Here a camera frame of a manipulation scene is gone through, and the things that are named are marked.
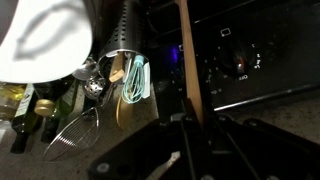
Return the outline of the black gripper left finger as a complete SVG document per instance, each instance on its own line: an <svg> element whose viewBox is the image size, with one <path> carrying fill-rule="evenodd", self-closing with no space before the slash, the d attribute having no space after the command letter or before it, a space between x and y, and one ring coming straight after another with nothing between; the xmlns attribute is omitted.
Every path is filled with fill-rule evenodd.
<svg viewBox="0 0 320 180"><path fill-rule="evenodd" d="M177 180L200 180L212 172L212 154L205 133L189 99L183 112L159 118L138 130L89 166L89 180L145 180L173 152L181 157L166 176Z"/></svg>

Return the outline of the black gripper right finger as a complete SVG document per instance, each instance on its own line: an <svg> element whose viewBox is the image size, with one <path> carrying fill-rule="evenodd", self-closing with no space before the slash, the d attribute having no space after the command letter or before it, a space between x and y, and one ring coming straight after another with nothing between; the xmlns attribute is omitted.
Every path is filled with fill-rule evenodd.
<svg viewBox="0 0 320 180"><path fill-rule="evenodd" d="M238 123L206 110L208 157L214 180L320 180L320 146L256 118Z"/></svg>

